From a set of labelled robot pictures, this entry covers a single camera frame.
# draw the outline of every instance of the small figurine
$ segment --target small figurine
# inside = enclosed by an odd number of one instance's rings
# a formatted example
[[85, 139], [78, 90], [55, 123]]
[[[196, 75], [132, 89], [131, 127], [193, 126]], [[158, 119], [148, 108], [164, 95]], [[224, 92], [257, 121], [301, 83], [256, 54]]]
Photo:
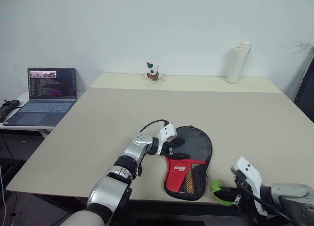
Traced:
[[159, 72], [158, 72], [159, 66], [154, 67], [154, 65], [149, 62], [147, 62], [146, 64], [147, 64], [147, 68], [149, 69], [149, 73], [146, 74], [147, 78], [153, 81], [158, 81], [158, 79], [160, 79]]

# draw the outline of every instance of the white desk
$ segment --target white desk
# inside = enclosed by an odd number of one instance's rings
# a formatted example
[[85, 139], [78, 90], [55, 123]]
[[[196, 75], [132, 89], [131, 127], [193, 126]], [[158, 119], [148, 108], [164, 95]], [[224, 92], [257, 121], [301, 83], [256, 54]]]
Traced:
[[[78, 98], [81, 97], [83, 92], [78, 92]], [[28, 92], [23, 93], [21, 96], [17, 98], [20, 101], [19, 107], [24, 106], [29, 101]], [[7, 121], [12, 115], [14, 115], [18, 109], [13, 109], [5, 118]], [[7, 129], [7, 130], [28, 130], [28, 131], [38, 131], [44, 138], [48, 136], [48, 131], [50, 132], [54, 129], [53, 126], [6, 126], [3, 125], [5, 122], [0, 123], [0, 129]]]
[[[219, 77], [163, 79], [159, 83], [143, 75], [101, 74], [7, 189], [87, 197], [130, 136], [160, 118], [208, 134], [211, 179], [234, 186], [230, 167], [244, 156], [265, 185], [296, 182], [314, 187], [314, 124], [268, 78], [242, 78], [235, 85]], [[146, 132], [155, 135], [161, 126]], [[181, 201], [164, 191], [164, 157], [147, 155], [142, 165], [131, 199]], [[198, 201], [213, 201], [208, 189]]]

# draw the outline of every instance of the printed logo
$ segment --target printed logo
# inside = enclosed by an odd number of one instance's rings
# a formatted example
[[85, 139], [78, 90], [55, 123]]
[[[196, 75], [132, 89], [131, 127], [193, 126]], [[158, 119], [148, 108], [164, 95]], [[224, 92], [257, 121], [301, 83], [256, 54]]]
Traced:
[[179, 171], [184, 171], [185, 170], [185, 166], [174, 166], [173, 169], [174, 170], [179, 170]]

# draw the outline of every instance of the laptop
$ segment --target laptop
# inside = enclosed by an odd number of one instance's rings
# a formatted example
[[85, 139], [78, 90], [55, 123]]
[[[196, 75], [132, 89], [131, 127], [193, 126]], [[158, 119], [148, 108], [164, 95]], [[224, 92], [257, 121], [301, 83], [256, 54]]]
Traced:
[[27, 69], [29, 102], [4, 126], [56, 126], [77, 101], [75, 69]]

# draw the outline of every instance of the black pouch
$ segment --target black pouch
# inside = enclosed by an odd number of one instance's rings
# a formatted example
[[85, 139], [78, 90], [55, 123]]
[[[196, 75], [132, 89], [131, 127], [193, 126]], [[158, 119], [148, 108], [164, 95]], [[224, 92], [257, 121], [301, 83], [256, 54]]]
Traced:
[[198, 200], [206, 188], [206, 170], [212, 154], [209, 137], [192, 126], [177, 128], [185, 143], [174, 146], [166, 157], [168, 171], [164, 188], [168, 195], [183, 200]]

